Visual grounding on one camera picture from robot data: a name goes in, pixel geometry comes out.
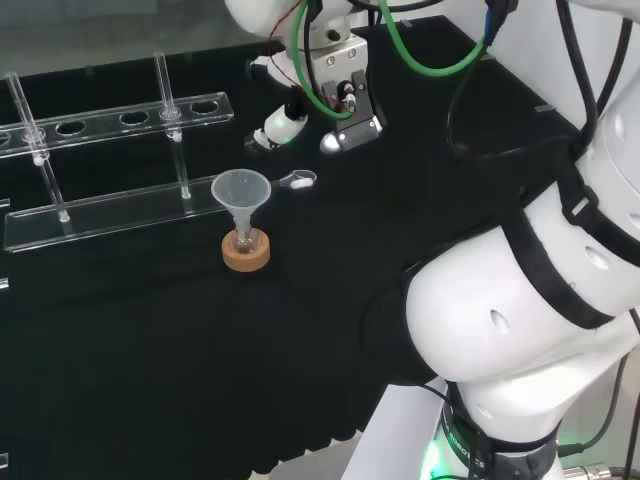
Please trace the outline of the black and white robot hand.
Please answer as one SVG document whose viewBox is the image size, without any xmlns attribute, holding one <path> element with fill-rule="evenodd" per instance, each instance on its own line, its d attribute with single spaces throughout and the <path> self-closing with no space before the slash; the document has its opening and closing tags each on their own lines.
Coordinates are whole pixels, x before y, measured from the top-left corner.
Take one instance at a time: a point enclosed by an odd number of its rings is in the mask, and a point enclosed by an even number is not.
<svg viewBox="0 0 640 480">
<path fill-rule="evenodd" d="M 289 144 L 317 105 L 333 123 L 320 141 L 322 152 L 348 151 L 377 139 L 382 125 L 371 100 L 368 60 L 367 41 L 351 33 L 316 49 L 285 44 L 281 51 L 251 61 L 250 73 L 268 75 L 287 87 L 290 97 L 248 135 L 249 144 L 266 151 Z"/>
</svg>

